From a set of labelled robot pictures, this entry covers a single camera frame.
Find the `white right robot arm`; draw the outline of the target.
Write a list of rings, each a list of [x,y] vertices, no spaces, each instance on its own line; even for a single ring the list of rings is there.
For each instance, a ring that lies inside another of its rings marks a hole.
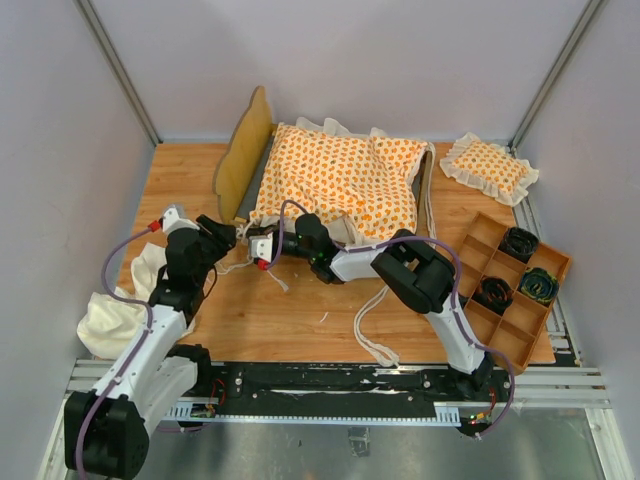
[[[443,344],[453,387],[466,400],[486,392],[494,362],[457,305],[456,269],[440,254],[438,242],[406,229],[391,239],[366,247],[341,247],[315,214],[303,214],[294,230],[269,227],[252,248],[256,262],[271,267],[282,256],[304,259],[326,284],[379,278],[410,310],[424,315]]]

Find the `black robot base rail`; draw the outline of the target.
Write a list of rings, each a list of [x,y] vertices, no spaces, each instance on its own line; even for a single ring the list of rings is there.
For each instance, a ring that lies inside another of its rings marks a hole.
[[[220,363],[210,381],[184,394],[167,419],[197,423],[457,426],[509,405],[533,409],[608,409],[596,368],[533,366],[515,377],[497,368],[487,386],[464,397],[443,365]]]

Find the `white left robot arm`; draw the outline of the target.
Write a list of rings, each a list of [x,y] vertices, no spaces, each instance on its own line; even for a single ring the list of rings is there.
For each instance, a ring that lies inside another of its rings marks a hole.
[[[214,383],[209,351],[178,341],[205,299],[209,273],[235,247],[236,229],[205,215],[191,221],[170,207],[146,230],[167,237],[154,289],[139,303],[146,319],[94,386],[73,392],[64,405],[65,464],[82,479],[134,478],[169,409]]]

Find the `duck print bed cover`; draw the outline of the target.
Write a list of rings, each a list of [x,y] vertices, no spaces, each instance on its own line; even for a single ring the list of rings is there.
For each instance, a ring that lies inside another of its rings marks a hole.
[[[341,247],[366,247],[402,228],[414,231],[418,206],[412,191],[432,143],[393,138],[379,129],[352,134],[326,119],[299,118],[270,126],[258,153],[266,163],[246,227],[284,226],[292,232],[303,213],[316,214]]]

